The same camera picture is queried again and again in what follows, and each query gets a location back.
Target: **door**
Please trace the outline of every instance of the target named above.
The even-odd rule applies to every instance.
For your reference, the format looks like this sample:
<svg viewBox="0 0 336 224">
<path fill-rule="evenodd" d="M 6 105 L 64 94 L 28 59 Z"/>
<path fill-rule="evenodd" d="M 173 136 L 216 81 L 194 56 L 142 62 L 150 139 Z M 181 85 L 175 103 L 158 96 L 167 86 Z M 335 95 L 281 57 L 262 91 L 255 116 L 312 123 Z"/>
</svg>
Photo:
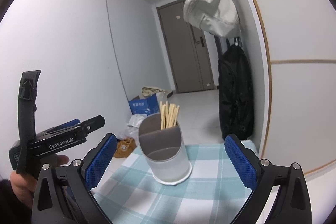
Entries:
<svg viewBox="0 0 336 224">
<path fill-rule="evenodd" d="M 183 1 L 158 10 L 178 93 L 213 89 L 203 33 L 183 20 Z"/>
</svg>

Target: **blue box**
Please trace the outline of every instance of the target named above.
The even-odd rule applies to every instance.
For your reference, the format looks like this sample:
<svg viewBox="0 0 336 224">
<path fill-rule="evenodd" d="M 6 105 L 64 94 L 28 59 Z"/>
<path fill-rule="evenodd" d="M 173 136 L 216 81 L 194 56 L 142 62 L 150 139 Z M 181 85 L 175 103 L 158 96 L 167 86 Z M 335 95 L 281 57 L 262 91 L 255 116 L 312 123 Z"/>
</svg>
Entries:
<svg viewBox="0 0 336 224">
<path fill-rule="evenodd" d="M 128 101 L 129 107 L 131 108 L 132 114 L 145 114 L 150 115 L 160 111 L 158 99 L 156 94 L 140 99 L 139 96 L 133 100 Z"/>
</svg>

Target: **metal screw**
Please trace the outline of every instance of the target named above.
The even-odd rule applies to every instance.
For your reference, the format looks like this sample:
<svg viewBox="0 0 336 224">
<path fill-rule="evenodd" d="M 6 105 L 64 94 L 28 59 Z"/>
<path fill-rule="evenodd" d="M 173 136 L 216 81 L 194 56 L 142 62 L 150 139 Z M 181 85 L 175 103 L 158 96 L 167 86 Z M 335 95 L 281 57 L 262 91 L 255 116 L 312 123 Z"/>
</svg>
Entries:
<svg viewBox="0 0 336 224">
<path fill-rule="evenodd" d="M 296 170 L 299 170 L 301 168 L 301 166 L 297 163 L 294 163 L 293 168 L 296 169 Z"/>
<path fill-rule="evenodd" d="M 72 165 L 73 165 L 73 166 L 78 166 L 78 165 L 80 165 L 81 163 L 82 163 L 81 160 L 74 160 L 74 161 L 72 162 Z"/>
<path fill-rule="evenodd" d="M 264 166 L 269 166 L 269 161 L 266 160 L 266 159 L 262 159 L 260 162 L 261 162 L 261 164 L 264 165 Z"/>
<path fill-rule="evenodd" d="M 49 169 L 49 167 L 50 167 L 49 164 L 44 164 L 44 165 L 42 166 L 42 169 L 43 169 L 43 170 L 47 170 L 47 169 Z"/>
</svg>

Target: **black backpack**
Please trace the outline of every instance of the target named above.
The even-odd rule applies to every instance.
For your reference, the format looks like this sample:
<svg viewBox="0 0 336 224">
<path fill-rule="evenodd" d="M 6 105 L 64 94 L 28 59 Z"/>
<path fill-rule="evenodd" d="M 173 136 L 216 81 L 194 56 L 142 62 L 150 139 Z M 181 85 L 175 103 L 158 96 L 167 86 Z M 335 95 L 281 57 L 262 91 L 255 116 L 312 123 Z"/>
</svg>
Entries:
<svg viewBox="0 0 336 224">
<path fill-rule="evenodd" d="M 254 123 L 251 71 L 241 47 L 232 45 L 218 61 L 219 120 L 222 138 L 252 135 Z"/>
</svg>

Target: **black door handle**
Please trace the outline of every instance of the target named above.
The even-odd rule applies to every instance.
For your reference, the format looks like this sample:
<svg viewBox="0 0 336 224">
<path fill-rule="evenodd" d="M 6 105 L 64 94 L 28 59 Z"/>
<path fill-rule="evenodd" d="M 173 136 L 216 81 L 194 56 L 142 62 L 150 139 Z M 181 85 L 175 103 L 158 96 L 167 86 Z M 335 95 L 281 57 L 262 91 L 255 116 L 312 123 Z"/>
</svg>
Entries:
<svg viewBox="0 0 336 224">
<path fill-rule="evenodd" d="M 204 47 L 205 47 L 205 45 L 204 45 L 204 40 L 203 40 L 203 37 L 199 37 L 199 40 L 198 40 L 198 41 L 196 41 L 195 43 L 198 43 L 198 42 L 200 42 L 200 43 L 201 43 L 201 45 L 202 45 L 202 48 L 204 48 Z"/>
</svg>

